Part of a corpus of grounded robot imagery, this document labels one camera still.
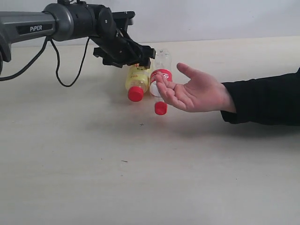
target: red label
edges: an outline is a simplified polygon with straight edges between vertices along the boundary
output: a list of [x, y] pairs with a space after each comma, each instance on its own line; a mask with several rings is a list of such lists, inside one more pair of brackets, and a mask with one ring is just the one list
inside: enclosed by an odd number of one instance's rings
[[163, 77], [165, 78], [165, 79], [167, 79], [167, 81], [173, 81], [173, 79], [172, 79], [172, 73], [169, 71], [169, 70], [167, 70], [167, 69], [158, 69], [158, 70], [155, 70], [152, 74], [151, 74], [151, 77], [150, 77], [150, 83], [153, 83], [153, 82], [155, 82], [156, 80], [155, 80], [155, 78], [154, 78], [154, 76], [156, 75], [156, 74], [158, 74], [158, 72], [160, 72], [160, 73], [162, 73], [163, 74]]

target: plastic bottle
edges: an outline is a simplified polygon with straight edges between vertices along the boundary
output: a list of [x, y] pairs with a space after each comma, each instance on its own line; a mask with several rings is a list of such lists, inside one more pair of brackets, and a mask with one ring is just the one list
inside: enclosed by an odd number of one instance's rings
[[157, 51], [155, 60], [154, 60], [154, 71], [150, 77], [150, 93], [155, 99], [154, 111], [157, 115], [165, 115], [167, 113], [168, 105], [161, 98], [154, 76], [161, 72], [164, 76], [164, 79], [172, 81], [171, 73], [171, 62], [172, 58], [167, 49], [161, 49]]
[[133, 102], [139, 102], [143, 99], [144, 93], [149, 87], [149, 69], [140, 67], [139, 64], [132, 65], [126, 78], [125, 87], [128, 91], [128, 98]]

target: black sleeve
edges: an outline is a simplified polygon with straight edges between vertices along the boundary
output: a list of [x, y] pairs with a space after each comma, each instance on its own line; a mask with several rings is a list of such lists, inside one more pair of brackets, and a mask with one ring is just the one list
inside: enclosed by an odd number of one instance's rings
[[236, 113], [221, 111], [224, 121], [239, 124], [300, 125], [300, 69], [297, 73], [225, 82]]

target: table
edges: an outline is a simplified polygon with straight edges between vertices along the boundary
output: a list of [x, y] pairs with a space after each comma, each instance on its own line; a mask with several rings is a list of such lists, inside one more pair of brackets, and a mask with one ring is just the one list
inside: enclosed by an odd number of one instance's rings
[[[300, 37], [153, 43], [223, 81], [295, 72]], [[3, 75], [39, 48], [13, 48]], [[62, 80], [84, 46], [60, 46]], [[225, 123], [220, 112], [127, 99], [123, 69], [103, 66], [90, 45], [72, 88], [55, 77], [48, 47], [19, 78], [0, 83], [2, 225], [296, 225], [300, 129]]]

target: black cable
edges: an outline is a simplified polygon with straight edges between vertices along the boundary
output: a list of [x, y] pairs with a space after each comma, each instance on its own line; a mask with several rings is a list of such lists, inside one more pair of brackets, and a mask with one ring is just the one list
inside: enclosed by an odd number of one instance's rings
[[67, 87], [67, 88], [72, 87], [72, 86], [75, 84], [75, 82], [77, 81], [77, 79], [79, 78], [80, 73], [81, 73], [81, 70], [82, 70], [82, 67], [83, 67], [83, 63], [84, 63], [84, 60], [85, 60], [86, 52], [87, 52], [87, 50], [88, 50], [89, 41], [90, 41], [90, 38], [88, 38], [88, 40], [87, 40], [87, 42], [86, 42], [85, 49], [84, 49], [84, 54], [83, 54], [83, 58], [82, 58], [81, 65], [80, 65], [80, 68], [79, 68], [79, 72], [78, 72], [76, 78], [74, 79], [74, 81], [73, 81], [71, 84], [64, 84], [64, 83], [61, 81], [60, 76], [59, 76], [59, 74], [58, 74], [58, 71], [59, 71], [59, 69], [60, 69], [60, 53], [59, 53], [57, 47], [55, 46], [55, 43], [53, 42], [53, 40], [50, 39], [50, 42], [51, 42], [51, 44], [52, 44], [52, 46], [53, 46], [53, 48], [54, 48], [54, 50], [55, 50], [55, 52], [56, 52], [56, 55], [57, 55], [57, 67], [56, 67], [56, 71], [55, 71], [56, 77], [57, 77], [57, 80], [59, 81], [59, 83], [60, 83], [62, 86]]
[[45, 38], [44, 44], [42, 46], [42, 49], [36, 54], [36, 56], [26, 66], [24, 66], [23, 69], [21, 69], [19, 72], [17, 72], [14, 75], [6, 76], [6, 77], [0, 77], [0, 82], [1, 81], [9, 81], [9, 80], [15, 79], [18, 76], [22, 75], [29, 67], [32, 66], [32, 64], [41, 56], [41, 54], [43, 54], [43, 52], [45, 51], [45, 49], [47, 47], [47, 43], [48, 43], [49, 40], [51, 40], [50, 37], [46, 37]]

